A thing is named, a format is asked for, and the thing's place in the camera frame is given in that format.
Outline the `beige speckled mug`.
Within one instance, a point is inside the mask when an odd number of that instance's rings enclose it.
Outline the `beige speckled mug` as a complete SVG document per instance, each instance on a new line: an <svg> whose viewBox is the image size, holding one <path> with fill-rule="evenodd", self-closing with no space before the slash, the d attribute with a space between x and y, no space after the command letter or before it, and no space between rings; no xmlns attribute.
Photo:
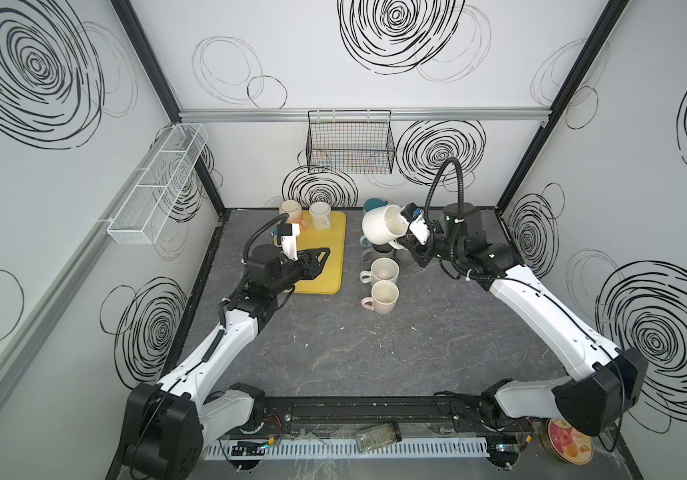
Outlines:
<svg viewBox="0 0 687 480"><path fill-rule="evenodd" d="M397 282L399 278L399 264L391 258L379 258L375 260L368 270L363 270L359 274L359 280L363 284L375 284L379 281L391 283Z"/></svg>

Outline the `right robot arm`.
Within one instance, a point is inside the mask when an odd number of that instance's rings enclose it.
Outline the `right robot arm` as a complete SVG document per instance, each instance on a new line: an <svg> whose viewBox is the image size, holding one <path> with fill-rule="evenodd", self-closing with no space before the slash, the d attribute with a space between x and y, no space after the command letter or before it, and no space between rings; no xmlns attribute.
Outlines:
<svg viewBox="0 0 687 480"><path fill-rule="evenodd" d="M637 348L620 348L589 327L539 281L511 246L487 240L481 212L451 204L431 221L417 205L399 210L407 227L399 245L421 266L439 260L449 277L475 281L511 308L565 368L565 377L541 381L504 379L479 396L479 417L565 420L598 436L621 426L639 401L649 362Z"/></svg>

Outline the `pink mug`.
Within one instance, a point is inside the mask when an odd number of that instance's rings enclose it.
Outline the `pink mug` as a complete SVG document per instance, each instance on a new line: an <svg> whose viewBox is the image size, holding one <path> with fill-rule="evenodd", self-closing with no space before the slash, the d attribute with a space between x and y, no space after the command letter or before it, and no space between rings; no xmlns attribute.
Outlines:
<svg viewBox="0 0 687 480"><path fill-rule="evenodd" d="M361 307L379 315L393 311L399 300L399 287L387 280L379 280L371 286L371 295L361 300Z"/></svg>

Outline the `grey tall mug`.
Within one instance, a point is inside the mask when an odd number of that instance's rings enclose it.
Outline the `grey tall mug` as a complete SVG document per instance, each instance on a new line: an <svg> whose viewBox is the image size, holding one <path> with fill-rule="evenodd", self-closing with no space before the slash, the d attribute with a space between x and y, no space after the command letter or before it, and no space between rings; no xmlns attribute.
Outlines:
<svg viewBox="0 0 687 480"><path fill-rule="evenodd" d="M395 248L389 244L372 245L365 248L361 254L361 262L363 264L371 265L375 260L381 258L393 259L395 257Z"/></svg>

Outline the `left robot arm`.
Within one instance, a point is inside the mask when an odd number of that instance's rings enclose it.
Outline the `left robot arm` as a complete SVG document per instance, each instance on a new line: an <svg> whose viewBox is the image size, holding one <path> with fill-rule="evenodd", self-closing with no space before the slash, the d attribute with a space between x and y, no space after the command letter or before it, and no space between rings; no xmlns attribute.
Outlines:
<svg viewBox="0 0 687 480"><path fill-rule="evenodd" d="M289 257L265 244L244 254L245 273L218 305L214 330L162 379L132 390L108 478L127 469L134 479L186 479L206 446L237 427L262 426L263 390L238 383L217 396L214 386L283 308L278 297L290 297L298 282L321 275L331 250L306 249Z"/></svg>

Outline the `teal lidded white mug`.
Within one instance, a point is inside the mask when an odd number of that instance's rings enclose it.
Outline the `teal lidded white mug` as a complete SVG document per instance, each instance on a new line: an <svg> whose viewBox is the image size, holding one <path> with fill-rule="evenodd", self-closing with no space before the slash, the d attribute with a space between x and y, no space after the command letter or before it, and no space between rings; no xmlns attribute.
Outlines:
<svg viewBox="0 0 687 480"><path fill-rule="evenodd" d="M388 206L389 201L379 199L379 198L369 198L365 204L363 204L363 210L365 212L370 212L371 210L375 210L377 208L381 208L383 206Z"/></svg>

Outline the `pink orange round tin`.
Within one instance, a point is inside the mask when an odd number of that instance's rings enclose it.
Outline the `pink orange round tin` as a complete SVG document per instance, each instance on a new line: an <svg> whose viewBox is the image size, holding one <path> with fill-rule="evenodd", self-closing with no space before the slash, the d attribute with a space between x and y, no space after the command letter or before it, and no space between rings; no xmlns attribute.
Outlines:
<svg viewBox="0 0 687 480"><path fill-rule="evenodd" d="M541 444L547 453L569 464L583 466L593 460L593 440L561 419L547 420L541 426Z"/></svg>

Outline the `beige mug back left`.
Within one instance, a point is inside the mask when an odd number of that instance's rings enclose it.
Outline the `beige mug back left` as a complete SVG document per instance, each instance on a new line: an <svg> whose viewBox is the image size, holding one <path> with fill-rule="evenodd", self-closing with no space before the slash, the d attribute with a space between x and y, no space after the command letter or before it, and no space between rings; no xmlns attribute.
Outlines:
<svg viewBox="0 0 687 480"><path fill-rule="evenodd" d="M279 207L279 212L287 214L288 223L297 224L302 231L307 229L308 224L304 219L303 207L296 200L283 201Z"/></svg>

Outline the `cream mug with handle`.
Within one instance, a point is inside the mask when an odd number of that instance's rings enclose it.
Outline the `cream mug with handle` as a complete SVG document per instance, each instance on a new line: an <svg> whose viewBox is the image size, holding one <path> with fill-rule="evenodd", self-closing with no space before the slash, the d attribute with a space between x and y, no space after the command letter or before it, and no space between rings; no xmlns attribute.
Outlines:
<svg viewBox="0 0 687 480"><path fill-rule="evenodd" d="M403 246L397 240L405 236L409 228L409 221L401 215L402 211L403 207L393 204L369 210L361 222L365 239L373 245L389 245L402 250Z"/></svg>

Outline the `clear plastic packet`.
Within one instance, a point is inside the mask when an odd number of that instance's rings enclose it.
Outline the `clear plastic packet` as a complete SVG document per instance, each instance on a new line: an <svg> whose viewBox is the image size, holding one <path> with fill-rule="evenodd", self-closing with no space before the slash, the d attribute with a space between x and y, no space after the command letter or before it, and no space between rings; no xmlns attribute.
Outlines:
<svg viewBox="0 0 687 480"><path fill-rule="evenodd" d="M355 434L355 445L361 453L379 450L403 441L399 424L387 422L359 430Z"/></svg>

